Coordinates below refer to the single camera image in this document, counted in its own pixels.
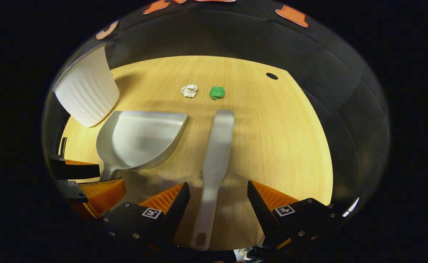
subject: crumpled white paper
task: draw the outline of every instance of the crumpled white paper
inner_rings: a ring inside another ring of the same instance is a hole
[[[182,88],[183,96],[193,98],[196,95],[197,85],[186,85]]]

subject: wooden table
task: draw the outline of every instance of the wooden table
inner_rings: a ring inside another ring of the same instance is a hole
[[[176,245],[189,246],[202,192],[201,168],[219,108],[233,111],[236,118],[229,171],[219,190],[209,250],[246,248],[264,240],[247,198],[248,180],[300,200],[312,197],[329,204],[332,164],[326,137],[311,104],[287,71],[235,58],[180,56],[124,65],[112,74],[120,90],[113,110],[189,114],[180,142],[167,160],[149,170],[117,173],[125,178],[127,188],[118,205],[139,203],[181,182],[189,183],[191,199]],[[198,87],[194,98],[180,92],[188,84]],[[223,87],[225,97],[212,100],[213,86]],[[102,169],[95,143],[106,119],[85,128],[71,117],[63,132],[68,137],[64,157],[98,163]]]

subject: gray dustpan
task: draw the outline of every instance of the gray dustpan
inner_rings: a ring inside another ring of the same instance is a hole
[[[149,169],[177,147],[187,114],[114,111],[97,135],[96,148],[104,163],[100,181],[114,179],[120,169]]]

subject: black background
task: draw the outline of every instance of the black background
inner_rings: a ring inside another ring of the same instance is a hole
[[[62,201],[46,175],[40,129],[49,84],[64,60],[91,28],[141,3],[0,3],[0,259],[123,256],[89,235]],[[333,240],[321,243],[317,260],[428,260],[428,3],[289,5],[331,28],[367,60],[392,118],[391,158],[381,185]]]

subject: white plastic cup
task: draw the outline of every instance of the white plastic cup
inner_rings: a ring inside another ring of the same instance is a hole
[[[120,95],[105,57],[105,44],[70,65],[53,91],[65,110],[83,126],[92,127],[102,121]]]

